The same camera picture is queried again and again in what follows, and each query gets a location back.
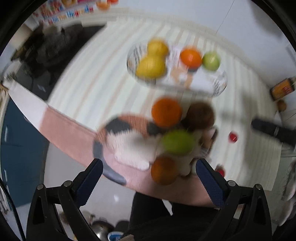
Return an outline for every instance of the blue door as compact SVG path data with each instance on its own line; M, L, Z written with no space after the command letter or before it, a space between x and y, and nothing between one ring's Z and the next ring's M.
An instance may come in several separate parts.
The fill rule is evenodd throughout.
M10 100L1 135L1 173L16 207L30 203L43 181L48 140Z

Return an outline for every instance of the black pants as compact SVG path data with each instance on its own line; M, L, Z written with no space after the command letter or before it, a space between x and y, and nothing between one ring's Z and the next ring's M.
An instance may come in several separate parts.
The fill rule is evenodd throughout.
M171 203L173 216L196 218L211 223L218 210L207 207L193 207L179 203ZM136 192L133 198L129 229L153 219L170 216L163 201L154 197Z

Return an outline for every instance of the red ball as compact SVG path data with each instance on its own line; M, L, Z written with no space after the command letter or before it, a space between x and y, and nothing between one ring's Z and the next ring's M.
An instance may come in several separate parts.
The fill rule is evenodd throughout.
M228 137L230 142L233 142L233 143L237 142L238 136L235 132L230 132Z
M220 173L222 177L225 177L225 171L222 169L222 167L217 168L215 171Z

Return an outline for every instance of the lemon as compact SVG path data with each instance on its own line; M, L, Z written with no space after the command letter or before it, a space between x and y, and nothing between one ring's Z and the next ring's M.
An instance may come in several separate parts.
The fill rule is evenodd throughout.
M161 39L152 39L148 42L147 45L147 54L148 55L159 55L166 57L168 55L168 45L165 41Z
M155 79L165 74L165 60L161 56L143 57L138 65L136 76L139 78Z

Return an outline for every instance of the metal pot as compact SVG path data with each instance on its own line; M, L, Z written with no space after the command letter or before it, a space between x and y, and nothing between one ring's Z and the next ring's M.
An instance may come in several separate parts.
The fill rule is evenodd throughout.
M108 233L114 230L114 226L103 221L97 220L90 226L101 241L108 241Z

